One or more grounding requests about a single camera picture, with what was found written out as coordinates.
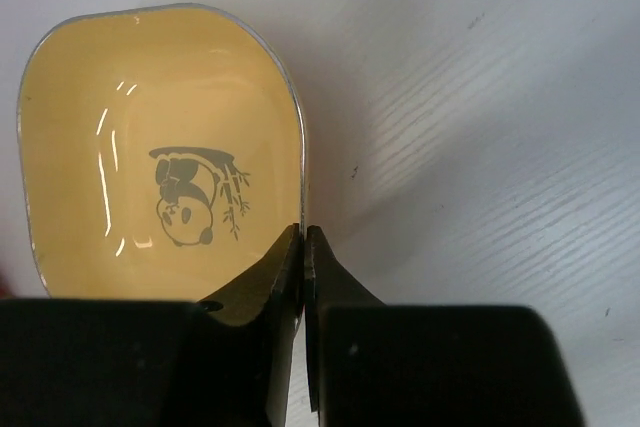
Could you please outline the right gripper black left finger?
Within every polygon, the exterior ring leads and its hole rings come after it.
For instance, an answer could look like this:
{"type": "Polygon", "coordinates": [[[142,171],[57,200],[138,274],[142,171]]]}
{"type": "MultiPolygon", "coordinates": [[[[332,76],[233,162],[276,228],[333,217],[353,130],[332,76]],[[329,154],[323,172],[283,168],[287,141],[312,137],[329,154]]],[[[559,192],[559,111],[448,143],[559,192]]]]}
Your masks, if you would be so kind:
{"type": "Polygon", "coordinates": [[[281,426],[302,235],[197,302],[1,304],[5,426],[281,426]]]}

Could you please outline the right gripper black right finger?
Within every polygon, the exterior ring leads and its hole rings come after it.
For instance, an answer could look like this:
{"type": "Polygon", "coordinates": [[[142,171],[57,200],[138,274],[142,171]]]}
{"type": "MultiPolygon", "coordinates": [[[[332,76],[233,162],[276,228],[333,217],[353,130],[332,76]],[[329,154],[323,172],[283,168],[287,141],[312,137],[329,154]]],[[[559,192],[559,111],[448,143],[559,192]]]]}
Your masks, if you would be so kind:
{"type": "Polygon", "coordinates": [[[555,337],[524,306],[388,305],[322,229],[304,253],[310,404],[323,426],[581,426],[555,337]]]}

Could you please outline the small yellow square dish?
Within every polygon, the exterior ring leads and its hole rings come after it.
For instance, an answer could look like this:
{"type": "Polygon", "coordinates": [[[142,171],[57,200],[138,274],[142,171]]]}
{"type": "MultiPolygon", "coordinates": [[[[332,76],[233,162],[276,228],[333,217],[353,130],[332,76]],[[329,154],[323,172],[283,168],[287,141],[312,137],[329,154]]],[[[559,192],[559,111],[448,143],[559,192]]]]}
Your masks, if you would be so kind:
{"type": "Polygon", "coordinates": [[[34,263],[53,298],[203,299],[303,226],[296,87],[249,25],[170,4],[52,27],[20,80],[34,263]]]}

